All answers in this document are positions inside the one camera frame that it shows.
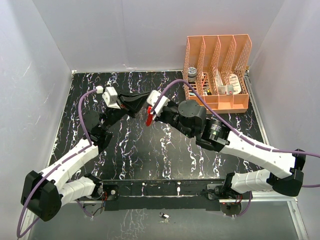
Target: black marble table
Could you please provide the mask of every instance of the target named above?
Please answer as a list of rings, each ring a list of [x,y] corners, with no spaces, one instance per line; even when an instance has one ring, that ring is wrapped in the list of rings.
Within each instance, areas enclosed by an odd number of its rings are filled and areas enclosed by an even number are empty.
[[[163,90],[170,82],[181,79],[180,71],[77,73],[65,105],[50,164],[74,147],[84,132],[78,116],[80,97],[94,87],[113,86],[117,91],[130,93]],[[185,100],[182,84],[169,90],[167,97],[179,103]],[[103,111],[106,104],[101,94],[92,94],[83,110]],[[263,141],[251,103],[246,113],[221,114],[231,125],[245,135]],[[146,114],[136,118],[125,116],[110,131],[113,138],[98,157],[88,162],[72,179],[85,173],[103,180],[158,180],[158,179],[223,179],[227,173],[246,173],[260,169],[235,156],[200,148],[195,139],[189,139],[164,123],[147,127]]]

